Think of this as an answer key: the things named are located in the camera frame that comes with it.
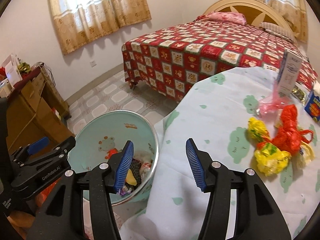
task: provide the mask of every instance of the table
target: table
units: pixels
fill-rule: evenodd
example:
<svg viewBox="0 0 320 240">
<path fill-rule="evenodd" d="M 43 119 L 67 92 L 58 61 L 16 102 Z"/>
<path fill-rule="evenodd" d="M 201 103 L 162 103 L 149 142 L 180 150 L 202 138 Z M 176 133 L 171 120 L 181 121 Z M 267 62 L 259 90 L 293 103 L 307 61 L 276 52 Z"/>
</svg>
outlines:
<svg viewBox="0 0 320 240">
<path fill-rule="evenodd" d="M 276 75 L 259 67 L 219 73 L 196 83 L 170 116 L 155 125 L 163 143 L 150 198 L 146 210 L 122 226 L 123 240 L 197 239 L 209 194 L 196 187 L 186 157 L 186 140 L 193 138 L 199 150 L 208 152 L 213 160 L 231 170 L 251 167 L 257 171 L 255 146 L 248 141 L 245 130 L 258 101 L 271 94 Z M 265 177 L 258 172 L 279 206 L 292 238 L 306 225 L 320 201 L 320 128 L 303 105 L 293 101 L 299 124 L 314 130 L 310 145 L 316 159 L 303 170 L 297 170 L 293 159 L 280 174 Z M 273 124 L 274 118 L 269 116 L 266 125 L 272 138 L 276 132 Z M 233 236 L 235 196 L 231 192 L 227 239 Z"/>
</svg>

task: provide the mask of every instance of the red plastic bag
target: red plastic bag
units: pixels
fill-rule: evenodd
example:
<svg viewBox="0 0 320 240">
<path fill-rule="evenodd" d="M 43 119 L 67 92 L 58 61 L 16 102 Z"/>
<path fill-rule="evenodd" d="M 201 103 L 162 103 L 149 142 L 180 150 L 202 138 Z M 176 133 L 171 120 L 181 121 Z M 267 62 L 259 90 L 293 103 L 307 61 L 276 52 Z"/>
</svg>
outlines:
<svg viewBox="0 0 320 240">
<path fill-rule="evenodd" d="M 36 205 L 38 207 L 41 207 L 43 202 L 47 199 L 49 196 L 50 192 L 53 190 L 54 186 L 58 183 L 60 179 L 57 179 L 54 183 L 52 183 L 49 187 L 41 191 L 35 198 Z"/>
<path fill-rule="evenodd" d="M 297 130 L 297 117 L 298 111 L 295 105 L 285 106 L 280 116 L 283 125 L 279 127 L 277 135 L 270 141 L 281 151 L 287 151 L 291 155 L 295 155 L 300 150 L 301 141 L 310 143 L 313 139 L 313 131 Z M 311 134 L 310 140 L 304 137 L 308 133 Z"/>
</svg>

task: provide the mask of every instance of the plastic bag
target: plastic bag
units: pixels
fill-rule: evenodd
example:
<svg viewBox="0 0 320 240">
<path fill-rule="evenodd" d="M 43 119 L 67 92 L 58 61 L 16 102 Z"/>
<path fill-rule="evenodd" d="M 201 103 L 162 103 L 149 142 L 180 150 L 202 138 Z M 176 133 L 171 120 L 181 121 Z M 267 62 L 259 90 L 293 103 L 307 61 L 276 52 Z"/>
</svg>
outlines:
<svg viewBox="0 0 320 240">
<path fill-rule="evenodd" d="M 265 138 L 270 139 L 269 132 L 265 123 L 254 117 L 251 117 L 248 121 L 248 133 L 250 138 L 262 142 Z"/>
<path fill-rule="evenodd" d="M 254 152 L 258 163 L 257 167 L 266 176 L 277 174 L 288 166 L 291 159 L 289 152 L 280 151 L 271 143 L 261 143 L 257 147 L 258 149 Z"/>
<path fill-rule="evenodd" d="M 280 119 L 281 113 L 282 113 L 282 109 L 279 109 L 278 112 L 277 112 L 276 121 L 275 121 L 275 123 L 273 125 L 275 128 L 279 128 L 280 126 L 283 126 L 282 121 Z M 298 131 L 303 131 L 303 128 L 299 124 L 297 124 L 297 130 Z"/>
<path fill-rule="evenodd" d="M 312 147 L 305 142 L 301 142 L 299 154 L 297 154 L 297 168 L 299 170 L 307 167 L 315 159 Z"/>
<path fill-rule="evenodd" d="M 60 179 L 57 179 L 54 183 L 52 183 L 49 187 L 45 188 L 36 196 L 35 201 L 38 207 L 42 206 L 43 202 L 47 199 L 50 192 L 53 190 L 54 186 L 59 182 L 59 180 Z"/>
<path fill-rule="evenodd" d="M 140 167 L 140 176 L 141 176 L 141 181 L 144 181 L 151 170 L 152 154 L 149 152 L 138 151 L 134 153 L 133 157 L 137 160 L 140 160 L 142 163 Z"/>
<path fill-rule="evenodd" d="M 288 97 L 280 97 L 278 94 L 277 84 L 273 85 L 272 94 L 259 101 L 257 113 L 262 117 L 268 113 L 274 113 L 278 109 L 283 109 L 285 106 L 291 104 L 291 99 Z"/>
<path fill-rule="evenodd" d="M 313 139 L 313 131 L 297 129 L 298 111 L 295 105 L 285 106 L 280 120 L 282 126 L 279 126 L 277 135 L 269 142 L 277 146 L 281 151 L 287 151 L 295 155 L 300 150 L 301 141 L 310 143 Z M 307 140 L 303 135 L 310 133 L 311 139 Z"/>
</svg>

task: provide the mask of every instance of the white box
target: white box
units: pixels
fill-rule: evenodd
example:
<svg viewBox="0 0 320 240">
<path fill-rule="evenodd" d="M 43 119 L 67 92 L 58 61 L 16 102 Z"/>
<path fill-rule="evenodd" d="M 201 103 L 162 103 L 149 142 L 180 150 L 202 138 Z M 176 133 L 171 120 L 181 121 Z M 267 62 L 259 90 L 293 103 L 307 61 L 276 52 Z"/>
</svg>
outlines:
<svg viewBox="0 0 320 240">
<path fill-rule="evenodd" d="M 285 50 L 276 79 L 278 93 L 281 97 L 288 96 L 292 92 L 300 72 L 302 61 L 302 57 L 298 56 L 293 51 L 288 49 Z"/>
</svg>

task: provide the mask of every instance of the floor tile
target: floor tile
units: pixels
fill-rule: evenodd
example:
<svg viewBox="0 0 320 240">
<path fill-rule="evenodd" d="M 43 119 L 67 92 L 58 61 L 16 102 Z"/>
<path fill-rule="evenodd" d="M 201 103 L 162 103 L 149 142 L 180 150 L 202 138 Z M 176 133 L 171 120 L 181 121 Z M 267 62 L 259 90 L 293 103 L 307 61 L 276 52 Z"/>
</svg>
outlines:
<svg viewBox="0 0 320 240">
<path fill-rule="evenodd" d="M 71 110 L 74 109 L 77 105 L 78 105 L 78 100 L 77 100 L 76 102 L 74 102 L 71 106 L 69 106 L 69 110 L 71 111 Z"/>
<path fill-rule="evenodd" d="M 85 125 L 87 124 L 87 122 L 85 121 L 85 119 L 80 119 L 78 122 L 75 123 L 75 125 L 73 126 L 73 133 L 74 134 L 78 134 L 81 129 L 83 127 L 85 127 Z"/>
<path fill-rule="evenodd" d="M 115 84 L 112 84 L 112 85 L 108 86 L 103 92 L 107 95 L 116 89 L 117 89 L 117 86 Z"/>
<path fill-rule="evenodd" d="M 151 111 L 149 113 L 147 113 L 145 116 L 145 118 L 147 118 L 149 120 L 149 122 L 151 122 L 153 125 L 155 125 L 157 122 L 159 122 L 164 116 L 162 116 L 161 114 L 158 114 L 155 111 Z"/>
<path fill-rule="evenodd" d="M 114 96 L 111 97 L 111 100 L 114 101 L 115 103 L 119 103 L 123 99 L 125 99 L 129 94 L 125 91 L 120 91 L 116 93 Z"/>
<path fill-rule="evenodd" d="M 101 104 L 101 105 L 97 106 L 95 109 L 93 109 L 91 111 L 91 114 L 92 114 L 93 118 L 96 118 L 96 117 L 104 114 L 107 110 L 108 110 L 108 108 L 105 105 Z"/>
<path fill-rule="evenodd" d="M 133 99 L 129 103 L 126 103 L 122 109 L 137 112 L 141 108 L 143 108 L 143 103 L 138 99 Z"/>
<path fill-rule="evenodd" d="M 105 87 L 106 85 L 108 85 L 110 83 L 110 81 L 107 79 L 105 80 L 104 82 L 102 82 L 101 84 L 98 85 L 98 88 L 103 88 Z"/>
<path fill-rule="evenodd" d="M 101 114 L 127 109 L 135 111 L 157 123 L 175 109 L 177 103 L 157 91 L 146 82 L 139 82 L 132 90 L 120 71 L 90 90 L 70 106 L 69 129 L 77 134 L 87 123 Z"/>
<path fill-rule="evenodd" d="M 93 95 L 93 90 L 90 90 L 88 93 L 86 93 L 86 94 L 83 95 L 83 99 L 87 99 L 87 98 L 89 98 L 89 97 L 92 96 L 92 95 Z"/>
<path fill-rule="evenodd" d="M 99 98 L 98 98 L 98 96 L 93 96 L 92 98 L 90 98 L 88 101 L 87 101 L 87 103 L 86 103 L 86 105 L 87 105 L 87 107 L 90 107 L 90 106 L 93 106 L 95 103 L 97 103 L 99 101 Z"/>
<path fill-rule="evenodd" d="M 77 117 L 79 117 L 81 115 L 81 109 L 80 108 L 76 108 L 74 111 L 71 111 L 70 114 L 71 114 L 70 120 L 73 121 L 73 120 L 75 120 Z"/>
<path fill-rule="evenodd" d="M 124 75 L 124 70 L 121 70 L 119 73 L 113 75 L 115 78 L 119 78 L 121 77 L 122 75 Z"/>
</svg>

